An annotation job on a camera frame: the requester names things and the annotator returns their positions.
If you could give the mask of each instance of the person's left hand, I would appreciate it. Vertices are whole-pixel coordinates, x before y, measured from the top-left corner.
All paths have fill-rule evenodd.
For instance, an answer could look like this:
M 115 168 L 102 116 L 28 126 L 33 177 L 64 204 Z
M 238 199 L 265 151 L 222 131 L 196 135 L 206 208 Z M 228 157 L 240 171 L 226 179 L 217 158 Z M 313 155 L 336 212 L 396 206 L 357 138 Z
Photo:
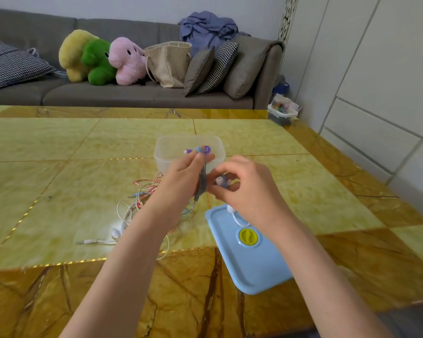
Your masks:
M 162 206 L 163 211 L 172 210 L 174 214 L 180 216 L 197 190 L 199 174 L 205 161 L 209 163 L 214 158 L 214 154 L 205 155 L 193 150 L 181 159 L 173 161 L 147 203 L 158 208 Z

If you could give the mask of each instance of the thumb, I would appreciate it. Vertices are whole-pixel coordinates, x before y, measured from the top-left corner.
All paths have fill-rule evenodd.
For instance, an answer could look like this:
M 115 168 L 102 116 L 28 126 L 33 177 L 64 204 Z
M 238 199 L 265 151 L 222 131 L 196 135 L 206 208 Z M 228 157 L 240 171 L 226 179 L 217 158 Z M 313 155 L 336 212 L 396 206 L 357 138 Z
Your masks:
M 192 170 L 195 174 L 199 174 L 205 164 L 205 155 L 203 153 L 197 154 L 192 160 L 188 169 Z
M 231 202 L 232 191 L 227 190 L 226 188 L 218 185 L 210 185 L 207 191 L 213 194 L 218 200 L 221 200 L 227 204 Z

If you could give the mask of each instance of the yellow knob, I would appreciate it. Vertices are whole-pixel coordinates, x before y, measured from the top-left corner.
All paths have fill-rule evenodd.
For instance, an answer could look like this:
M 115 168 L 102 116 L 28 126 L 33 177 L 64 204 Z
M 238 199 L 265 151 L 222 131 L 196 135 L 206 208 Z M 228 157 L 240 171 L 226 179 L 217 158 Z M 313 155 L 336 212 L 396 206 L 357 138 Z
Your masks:
M 257 233 L 253 229 L 248 228 L 241 229 L 239 233 L 239 238 L 244 244 L 248 246 L 253 246 L 259 241 L 259 236 L 257 235 Z

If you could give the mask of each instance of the table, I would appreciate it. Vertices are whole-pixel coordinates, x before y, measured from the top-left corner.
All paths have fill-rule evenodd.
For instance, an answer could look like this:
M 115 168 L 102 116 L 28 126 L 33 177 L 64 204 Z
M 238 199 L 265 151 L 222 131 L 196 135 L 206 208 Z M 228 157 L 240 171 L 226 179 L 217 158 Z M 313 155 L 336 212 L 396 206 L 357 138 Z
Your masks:
M 132 181 L 155 177 L 155 140 L 215 134 L 267 164 L 292 210 L 374 311 L 423 302 L 423 217 L 301 121 L 266 111 L 0 106 L 0 337 L 57 337 L 100 271 L 101 238 Z M 292 279 L 234 285 L 204 194 L 157 261 L 137 337 L 265 337 L 313 322 Z

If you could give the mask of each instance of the beige handbag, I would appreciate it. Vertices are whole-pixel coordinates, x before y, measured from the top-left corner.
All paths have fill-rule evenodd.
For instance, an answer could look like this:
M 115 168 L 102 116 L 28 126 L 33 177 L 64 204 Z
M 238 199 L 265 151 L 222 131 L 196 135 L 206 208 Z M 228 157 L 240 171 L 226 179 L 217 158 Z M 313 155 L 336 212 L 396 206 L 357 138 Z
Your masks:
M 190 53 L 191 44 L 182 41 L 149 46 L 144 50 L 147 74 L 163 88 L 183 88 Z

